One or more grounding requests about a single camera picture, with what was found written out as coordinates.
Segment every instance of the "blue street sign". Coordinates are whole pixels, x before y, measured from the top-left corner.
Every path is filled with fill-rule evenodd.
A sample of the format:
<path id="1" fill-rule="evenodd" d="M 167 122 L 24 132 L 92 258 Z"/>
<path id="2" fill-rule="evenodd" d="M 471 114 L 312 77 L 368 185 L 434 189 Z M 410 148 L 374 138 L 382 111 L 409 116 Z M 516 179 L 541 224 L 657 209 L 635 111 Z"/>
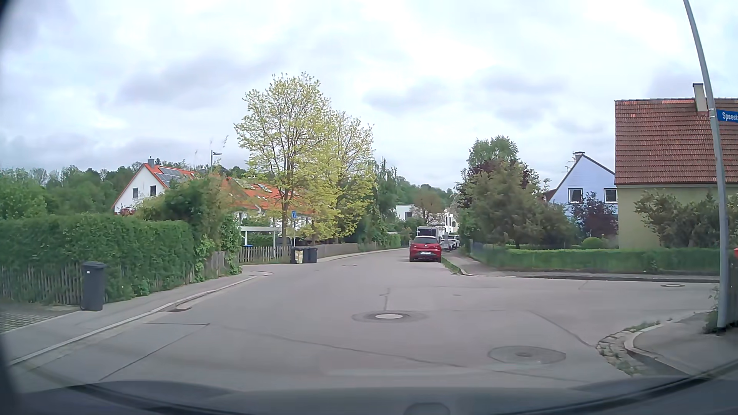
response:
<path id="1" fill-rule="evenodd" d="M 718 109 L 717 110 L 717 120 L 718 121 L 731 121 L 733 123 L 738 123 L 738 112 Z"/>

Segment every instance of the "street lamp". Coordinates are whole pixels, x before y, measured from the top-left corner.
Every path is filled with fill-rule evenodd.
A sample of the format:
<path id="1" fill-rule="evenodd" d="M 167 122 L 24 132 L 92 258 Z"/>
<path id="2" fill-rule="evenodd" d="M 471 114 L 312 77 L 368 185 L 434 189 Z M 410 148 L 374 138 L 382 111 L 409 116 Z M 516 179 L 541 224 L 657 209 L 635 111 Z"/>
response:
<path id="1" fill-rule="evenodd" d="M 216 153 L 213 150 L 210 150 L 210 171 L 213 171 L 213 156 L 220 156 L 223 153 Z"/>
<path id="2" fill-rule="evenodd" d="M 710 114 L 710 128 L 712 129 L 712 148 L 715 153 L 715 177 L 717 178 L 717 202 L 718 214 L 720 215 L 720 291 L 717 295 L 717 328 L 724 330 L 728 319 L 728 214 L 726 206 L 728 200 L 725 196 L 725 167 L 723 166 L 723 147 L 720 144 L 720 125 L 717 123 L 717 110 L 715 108 L 715 97 L 712 95 L 710 74 L 707 72 L 705 53 L 702 50 L 700 34 L 697 33 L 697 24 L 694 22 L 692 7 L 689 0 L 684 0 L 684 8 L 687 11 L 689 26 L 692 28 L 694 45 L 697 48 L 697 58 L 700 60 L 702 78 L 705 84 L 705 95 L 707 96 L 707 109 Z"/>

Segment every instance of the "yellow house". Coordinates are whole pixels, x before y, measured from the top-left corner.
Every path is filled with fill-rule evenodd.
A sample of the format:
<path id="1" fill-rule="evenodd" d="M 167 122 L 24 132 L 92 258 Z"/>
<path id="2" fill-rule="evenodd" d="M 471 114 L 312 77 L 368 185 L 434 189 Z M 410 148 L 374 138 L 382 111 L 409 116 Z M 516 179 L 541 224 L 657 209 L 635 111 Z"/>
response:
<path id="1" fill-rule="evenodd" d="M 701 83 L 694 98 L 615 102 L 615 186 L 620 248 L 659 247 L 658 236 L 635 212 L 645 192 L 670 193 L 679 202 L 717 195 L 710 120 Z M 738 99 L 716 98 L 716 107 L 738 111 Z M 738 123 L 720 122 L 728 194 L 738 192 Z"/>

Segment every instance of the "gray trash bin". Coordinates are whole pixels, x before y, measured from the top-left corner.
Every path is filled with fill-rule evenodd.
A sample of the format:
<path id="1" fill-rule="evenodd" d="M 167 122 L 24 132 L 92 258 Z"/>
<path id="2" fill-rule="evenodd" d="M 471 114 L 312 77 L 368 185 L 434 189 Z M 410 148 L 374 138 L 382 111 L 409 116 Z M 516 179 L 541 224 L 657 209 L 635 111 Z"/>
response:
<path id="1" fill-rule="evenodd" d="M 82 264 L 82 301 L 80 308 L 87 311 L 100 311 L 105 303 L 106 264 L 87 261 Z"/>
<path id="2" fill-rule="evenodd" d="M 290 264 L 302 264 L 305 262 L 305 248 L 303 247 L 292 247 L 289 250 L 289 263 Z"/>
<path id="3" fill-rule="evenodd" d="M 305 262 L 307 264 L 317 264 L 318 262 L 318 248 L 307 247 L 305 248 Z"/>

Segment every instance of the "road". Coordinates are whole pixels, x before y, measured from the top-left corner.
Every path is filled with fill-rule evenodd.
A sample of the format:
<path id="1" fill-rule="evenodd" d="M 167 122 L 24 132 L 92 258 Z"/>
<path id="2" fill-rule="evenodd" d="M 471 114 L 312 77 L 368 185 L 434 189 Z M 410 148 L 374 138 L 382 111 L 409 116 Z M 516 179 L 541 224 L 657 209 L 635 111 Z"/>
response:
<path id="1" fill-rule="evenodd" d="M 595 350 L 603 337 L 712 305 L 712 284 L 472 277 L 403 250 L 251 268 L 271 275 L 50 352 L 41 367 L 14 366 L 19 389 L 568 387 L 627 378 Z"/>

